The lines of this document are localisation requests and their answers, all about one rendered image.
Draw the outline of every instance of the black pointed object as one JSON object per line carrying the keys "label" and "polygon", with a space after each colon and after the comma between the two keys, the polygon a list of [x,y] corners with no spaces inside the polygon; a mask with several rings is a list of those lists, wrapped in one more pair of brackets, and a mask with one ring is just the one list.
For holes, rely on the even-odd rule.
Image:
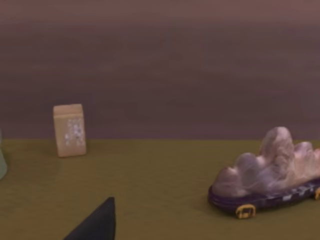
{"label": "black pointed object", "polygon": [[64,240],[115,240],[116,204],[109,197],[78,225]]}

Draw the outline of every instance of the yellow wheel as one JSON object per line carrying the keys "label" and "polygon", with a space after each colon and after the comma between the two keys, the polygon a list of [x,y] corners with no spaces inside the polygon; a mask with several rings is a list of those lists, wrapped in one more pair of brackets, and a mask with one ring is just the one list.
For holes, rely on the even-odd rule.
{"label": "yellow wheel", "polygon": [[235,214],[238,219],[253,218],[254,216],[256,216],[256,207],[252,204],[241,205],[236,209]]}
{"label": "yellow wheel", "polygon": [[314,199],[320,200],[320,187],[315,190]]}

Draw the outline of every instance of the blurry wooden background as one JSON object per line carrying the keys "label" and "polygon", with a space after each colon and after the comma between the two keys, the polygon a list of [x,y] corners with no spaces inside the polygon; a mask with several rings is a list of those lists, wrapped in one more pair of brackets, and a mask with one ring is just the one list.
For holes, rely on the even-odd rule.
{"label": "blurry wooden background", "polygon": [[89,138],[320,137],[320,3],[0,2],[4,138],[53,137],[82,103]]}

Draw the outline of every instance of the box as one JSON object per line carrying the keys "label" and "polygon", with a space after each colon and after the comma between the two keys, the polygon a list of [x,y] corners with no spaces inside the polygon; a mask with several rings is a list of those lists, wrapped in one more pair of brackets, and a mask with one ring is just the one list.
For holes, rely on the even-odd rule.
{"label": "box", "polygon": [[58,156],[85,155],[87,153],[87,143],[82,105],[54,106],[53,121]]}

